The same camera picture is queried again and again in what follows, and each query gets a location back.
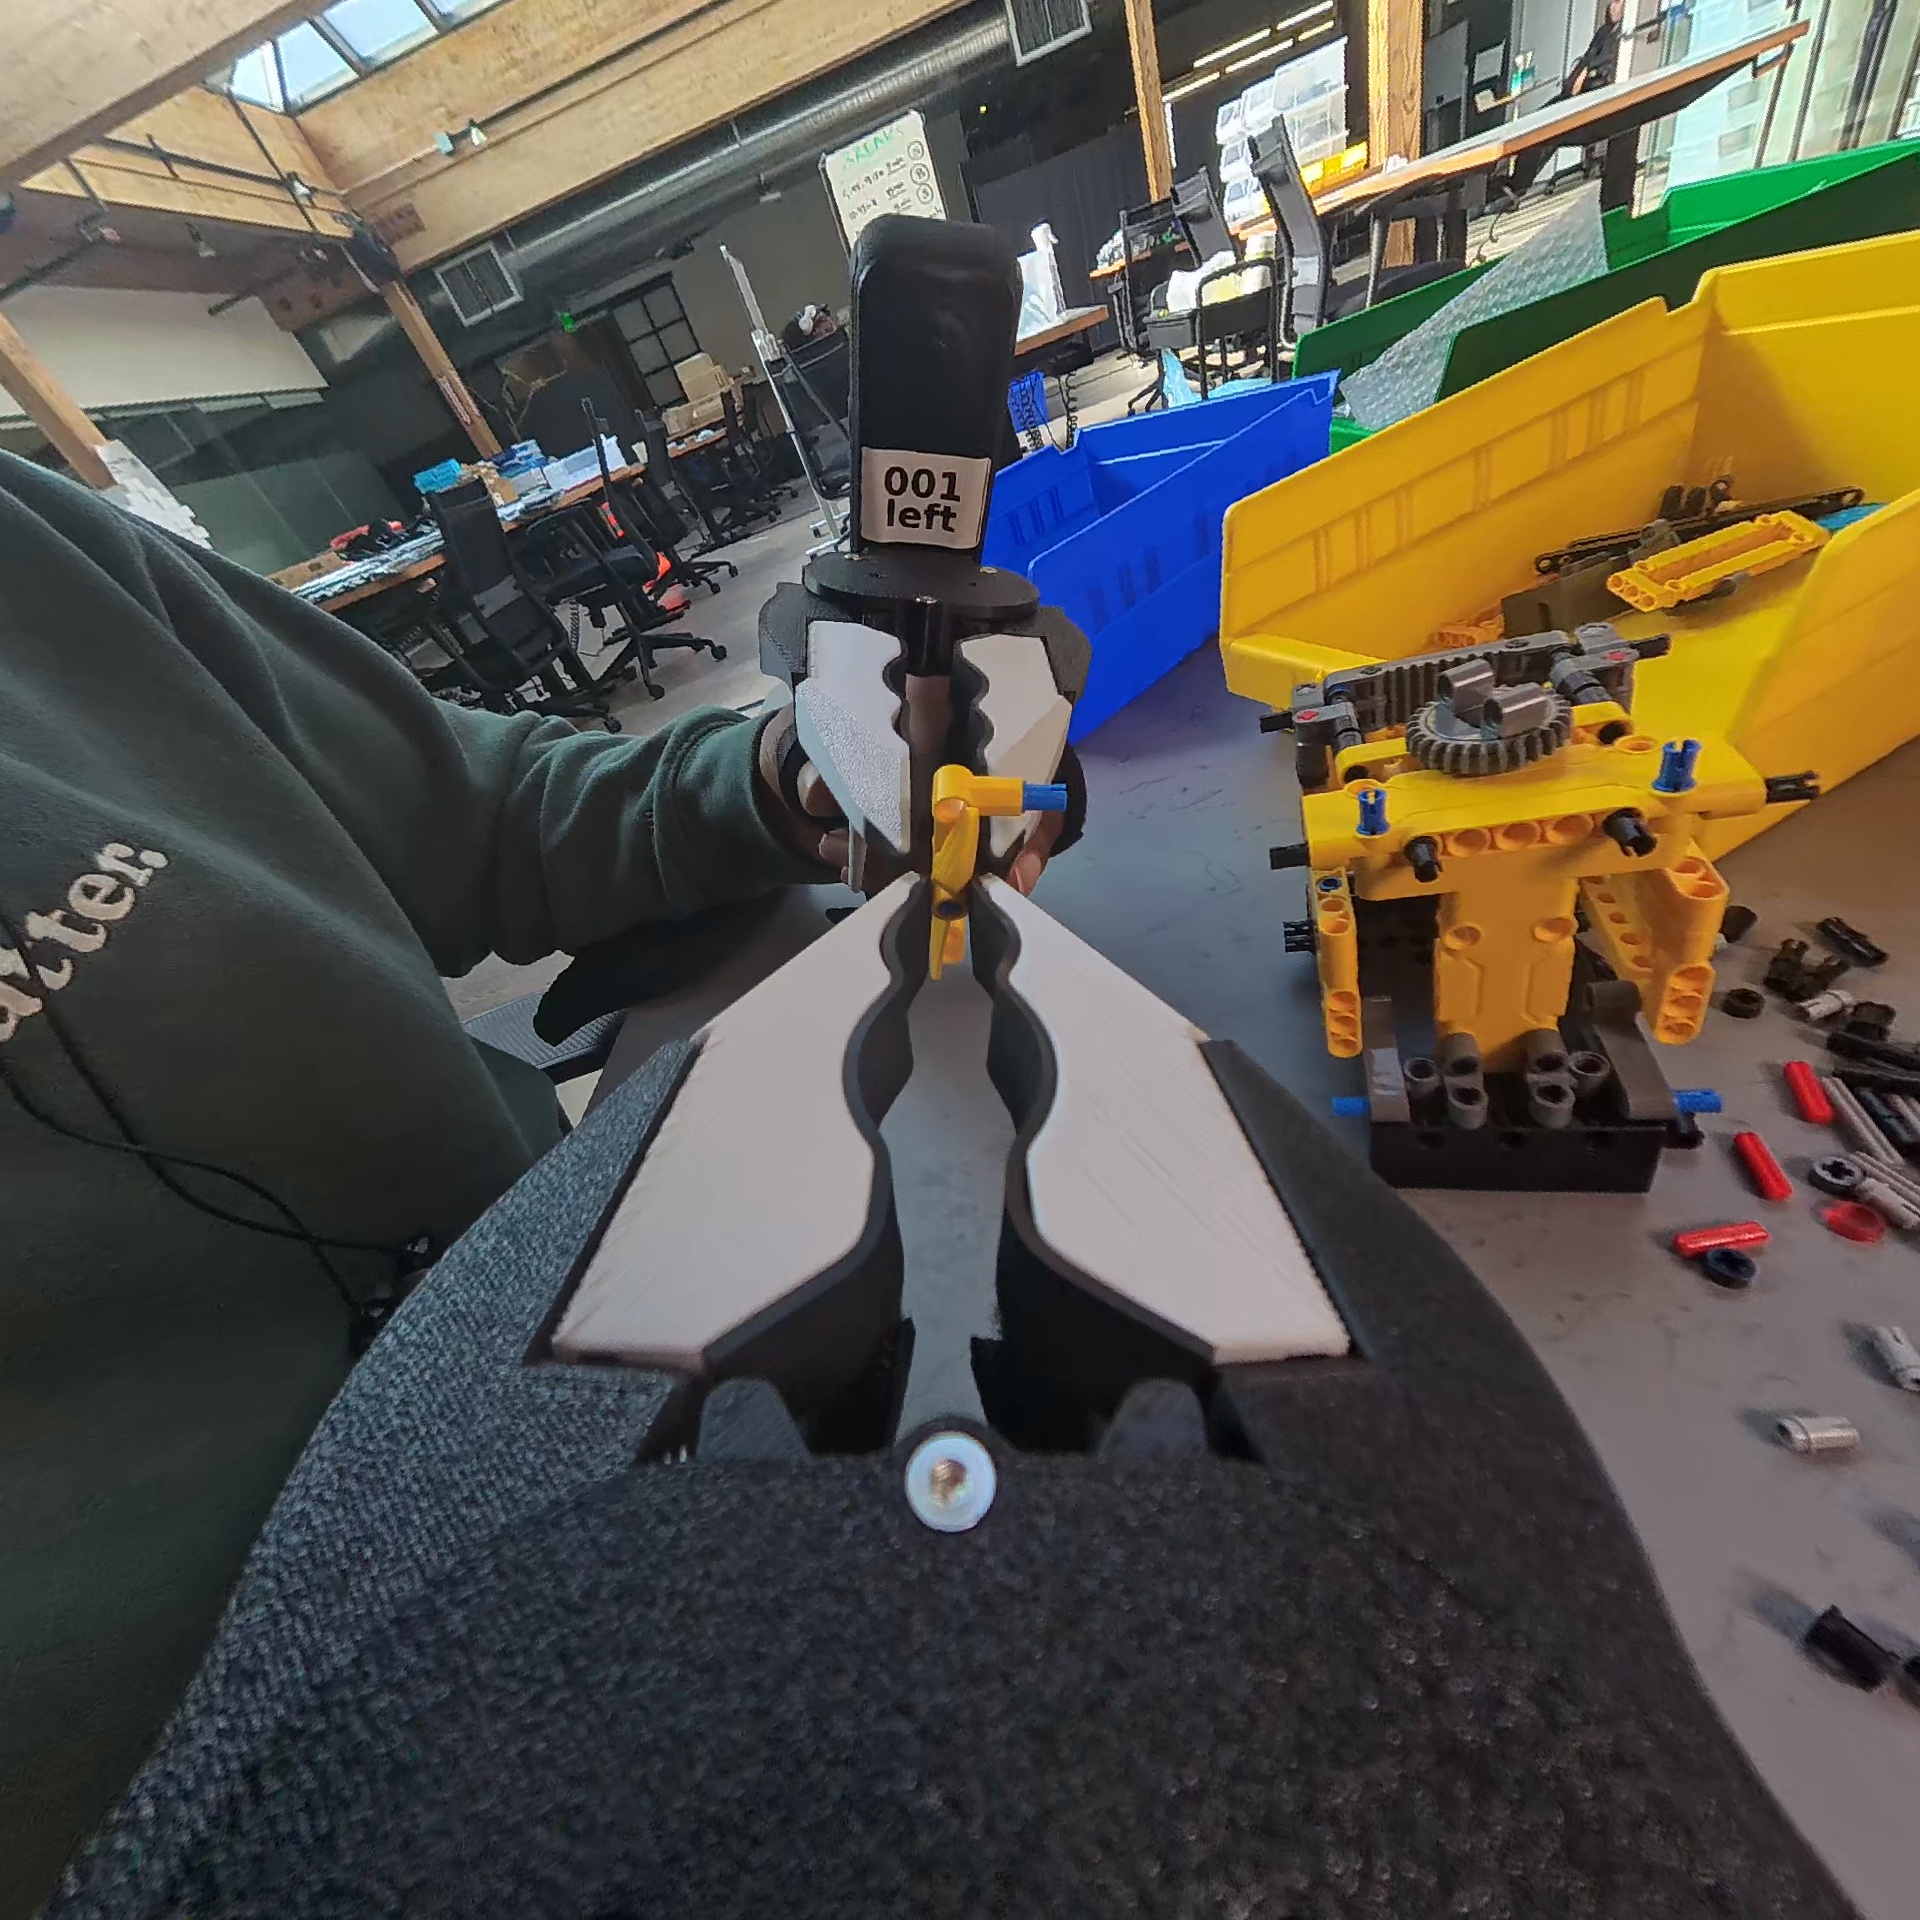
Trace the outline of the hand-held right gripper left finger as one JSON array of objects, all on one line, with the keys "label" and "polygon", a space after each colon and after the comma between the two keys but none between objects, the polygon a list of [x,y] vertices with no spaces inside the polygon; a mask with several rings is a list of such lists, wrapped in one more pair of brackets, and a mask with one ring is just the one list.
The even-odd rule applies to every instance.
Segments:
[{"label": "hand-held right gripper left finger", "polygon": [[905,875],[711,1020],[567,1285],[553,1359],[771,1385],[822,1453],[884,1448],[914,1348],[879,1124],[914,1069]]}]

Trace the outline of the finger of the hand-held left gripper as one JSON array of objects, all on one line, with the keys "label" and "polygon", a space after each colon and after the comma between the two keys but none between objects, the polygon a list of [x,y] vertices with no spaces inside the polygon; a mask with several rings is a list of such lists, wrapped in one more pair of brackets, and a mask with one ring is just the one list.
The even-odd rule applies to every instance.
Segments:
[{"label": "finger of the hand-held left gripper", "polygon": [[838,617],[806,624],[804,676],[795,686],[801,744],[849,828],[898,856],[911,852],[903,678],[898,635]]},{"label": "finger of the hand-held left gripper", "polygon": [[1037,823],[1067,816],[1070,720],[1071,702],[1057,684],[1045,639],[959,639],[959,764],[977,777],[1041,785],[1058,801],[983,820],[980,870],[1001,872]]}]

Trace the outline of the yellow thin lego liftarm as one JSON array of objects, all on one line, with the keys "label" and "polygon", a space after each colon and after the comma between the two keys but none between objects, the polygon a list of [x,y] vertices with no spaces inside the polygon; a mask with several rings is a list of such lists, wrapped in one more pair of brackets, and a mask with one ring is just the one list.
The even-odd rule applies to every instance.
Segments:
[{"label": "yellow thin lego liftarm", "polygon": [[959,764],[947,764],[930,788],[930,863],[929,875],[947,889],[971,887],[980,846],[980,824],[989,820],[1021,820],[1021,780],[977,775]]}]

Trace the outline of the yellow black lego model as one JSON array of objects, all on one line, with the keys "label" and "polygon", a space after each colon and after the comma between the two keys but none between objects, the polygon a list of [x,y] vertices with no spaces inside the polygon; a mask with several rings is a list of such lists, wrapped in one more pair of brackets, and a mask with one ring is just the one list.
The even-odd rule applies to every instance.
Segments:
[{"label": "yellow black lego model", "polygon": [[1300,681],[1290,741],[1329,1052],[1359,1067],[1366,1158],[1398,1189],[1645,1193],[1716,1094],[1677,1091],[1730,893],[1708,829],[1820,796],[1719,736],[1654,736],[1607,624]]}]

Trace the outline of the person's left forearm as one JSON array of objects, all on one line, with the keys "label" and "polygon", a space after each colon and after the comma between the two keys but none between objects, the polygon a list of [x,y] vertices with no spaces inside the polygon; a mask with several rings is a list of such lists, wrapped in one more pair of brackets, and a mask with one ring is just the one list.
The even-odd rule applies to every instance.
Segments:
[{"label": "person's left forearm", "polygon": [[530,965],[822,869],[751,793],[751,717],[699,709],[643,737],[451,717],[393,782],[365,854],[437,966]]}]

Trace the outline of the heap of mixed lego beams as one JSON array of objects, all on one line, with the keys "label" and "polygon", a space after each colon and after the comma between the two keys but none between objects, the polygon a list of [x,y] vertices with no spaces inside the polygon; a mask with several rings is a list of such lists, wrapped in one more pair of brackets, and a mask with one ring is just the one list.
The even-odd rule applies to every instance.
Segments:
[{"label": "heap of mixed lego beams", "polygon": [[1695,607],[1812,560],[1873,510],[1859,487],[1759,500],[1735,499],[1733,477],[1669,487],[1652,519],[1538,553],[1499,606],[1499,633],[1570,633],[1623,612]]}]

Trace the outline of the pile of small lego pins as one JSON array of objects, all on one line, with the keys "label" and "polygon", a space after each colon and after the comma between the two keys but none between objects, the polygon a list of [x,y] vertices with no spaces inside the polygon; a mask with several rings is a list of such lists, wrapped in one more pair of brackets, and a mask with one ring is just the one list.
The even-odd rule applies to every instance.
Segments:
[{"label": "pile of small lego pins", "polygon": [[[1884,966],[1887,952],[1835,916],[1820,919],[1814,936],[1828,958],[1817,963],[1807,941],[1786,940],[1767,963],[1764,988],[1730,991],[1723,1007],[1730,1015],[1755,1015],[1767,991],[1787,997],[1798,1020],[1821,1027],[1828,1039],[1860,1041],[1860,1063],[1873,1064],[1887,1033],[1891,1007],[1860,1006],[1838,983],[1845,968]],[[1873,1085],[1857,1087],[1839,1072],[1817,1072],[1807,1060],[1787,1060],[1782,1081],[1798,1119],[1838,1128],[1850,1140],[1846,1150],[1807,1166],[1810,1183],[1827,1197],[1817,1220],[1851,1243],[1915,1232],[1915,1179],[1907,1158],[1915,1148],[1915,1105],[1907,1099],[1907,1081],[1894,1081],[1893,1092],[1882,1094]],[[1721,1220],[1674,1233],[1671,1249],[1714,1285],[1746,1289],[1757,1275],[1755,1252],[1767,1240],[1770,1228],[1755,1217]],[[1812,1621],[1803,1644],[1857,1688],[1917,1688],[1915,1654],[1898,1656],[1838,1606]]]}]

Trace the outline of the person's left hand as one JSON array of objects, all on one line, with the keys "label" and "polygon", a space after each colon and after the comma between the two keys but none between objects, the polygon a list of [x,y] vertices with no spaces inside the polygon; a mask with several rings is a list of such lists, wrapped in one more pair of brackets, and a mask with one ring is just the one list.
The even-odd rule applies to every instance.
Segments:
[{"label": "person's left hand", "polygon": [[804,741],[794,703],[767,705],[751,741],[751,793],[762,816],[791,851],[859,895],[897,877],[893,859],[870,838],[853,806],[853,775],[826,741]]}]

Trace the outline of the blue plastic storage bin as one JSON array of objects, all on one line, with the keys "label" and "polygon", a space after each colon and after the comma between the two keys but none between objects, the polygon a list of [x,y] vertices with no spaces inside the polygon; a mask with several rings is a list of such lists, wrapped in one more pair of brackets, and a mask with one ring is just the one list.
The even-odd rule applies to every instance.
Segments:
[{"label": "blue plastic storage bin", "polygon": [[1099,423],[996,472],[983,560],[1091,639],[1071,742],[1215,635],[1226,513],[1329,454],[1334,387],[1323,372]]}]

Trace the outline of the black mesh office chair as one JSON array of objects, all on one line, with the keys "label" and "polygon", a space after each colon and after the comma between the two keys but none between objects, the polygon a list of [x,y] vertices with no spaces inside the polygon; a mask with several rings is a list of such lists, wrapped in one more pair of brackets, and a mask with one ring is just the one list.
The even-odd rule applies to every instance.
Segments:
[{"label": "black mesh office chair", "polygon": [[1375,271],[1370,270],[1366,278],[1340,292],[1332,285],[1329,230],[1314,213],[1287,121],[1277,117],[1263,129],[1250,133],[1247,139],[1254,177],[1277,228],[1276,254],[1284,267],[1284,292],[1279,295],[1284,345],[1295,348],[1305,334],[1332,319],[1351,317],[1382,299],[1415,292],[1468,270],[1463,256],[1415,261],[1403,267],[1381,265]]}]

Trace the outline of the clear bubble wrap sheet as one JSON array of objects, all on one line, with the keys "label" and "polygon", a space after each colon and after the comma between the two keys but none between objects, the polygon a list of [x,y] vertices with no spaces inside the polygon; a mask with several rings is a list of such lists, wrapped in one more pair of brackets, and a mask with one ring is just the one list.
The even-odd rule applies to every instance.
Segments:
[{"label": "clear bubble wrap sheet", "polygon": [[1555,219],[1503,254],[1366,368],[1343,375],[1340,403],[1364,430],[1397,425],[1441,397],[1453,348],[1482,324],[1558,297],[1609,271],[1601,188],[1557,200]]}]

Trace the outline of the person's green sweatshirt torso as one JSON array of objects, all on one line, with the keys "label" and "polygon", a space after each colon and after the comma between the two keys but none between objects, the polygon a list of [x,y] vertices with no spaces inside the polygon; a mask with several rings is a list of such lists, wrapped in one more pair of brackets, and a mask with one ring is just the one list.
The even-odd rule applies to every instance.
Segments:
[{"label": "person's green sweatshirt torso", "polygon": [[10,453],[2,492],[5,1916],[37,1916],[202,1665],[380,1252],[445,1249],[559,1137],[365,844],[445,720],[575,727],[441,703]]}]

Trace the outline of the stack of white boxes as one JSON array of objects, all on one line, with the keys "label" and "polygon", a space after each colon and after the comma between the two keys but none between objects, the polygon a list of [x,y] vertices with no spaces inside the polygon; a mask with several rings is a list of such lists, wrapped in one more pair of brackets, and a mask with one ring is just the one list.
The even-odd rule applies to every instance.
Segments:
[{"label": "stack of white boxes", "polygon": [[150,526],[163,528],[165,532],[191,542],[199,549],[210,551],[212,539],[204,520],[194,513],[194,510],[173,494],[158,472],[142,462],[132,448],[118,438],[110,438],[97,446],[97,457],[103,464],[103,471],[110,477],[110,485],[103,494],[110,499],[111,504],[143,519]]}]

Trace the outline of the yellow plastic storage bin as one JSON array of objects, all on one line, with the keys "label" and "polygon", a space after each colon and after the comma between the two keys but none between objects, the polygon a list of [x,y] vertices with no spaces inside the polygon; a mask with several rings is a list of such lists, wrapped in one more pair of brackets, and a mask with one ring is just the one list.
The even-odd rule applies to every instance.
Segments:
[{"label": "yellow plastic storage bin", "polygon": [[1723,736],[1830,793],[1917,728],[1915,299],[1913,230],[1719,270],[1689,304],[1633,307],[1234,503],[1227,687],[1277,709],[1420,654],[1675,485],[1859,488],[1869,513],[1810,560],[1674,615],[1636,693],[1654,737]]}]

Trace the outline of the green plastic storage bin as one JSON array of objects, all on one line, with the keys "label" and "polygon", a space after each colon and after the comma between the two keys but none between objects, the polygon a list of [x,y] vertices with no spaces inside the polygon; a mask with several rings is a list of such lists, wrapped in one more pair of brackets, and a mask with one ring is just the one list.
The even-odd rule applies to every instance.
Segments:
[{"label": "green plastic storage bin", "polygon": [[[1506,319],[1469,328],[1451,352],[1437,400],[1506,372],[1636,304],[1683,307],[1714,270],[1899,233],[1913,228],[1915,219],[1915,136],[1677,184],[1643,214],[1602,213],[1607,273],[1530,304]],[[1442,304],[1471,287],[1497,261],[1482,261],[1310,332],[1293,353],[1293,375],[1332,372],[1340,403],[1343,375],[1373,364]],[[1351,417],[1351,427],[1334,432],[1334,446],[1359,432],[1373,430]]]}]

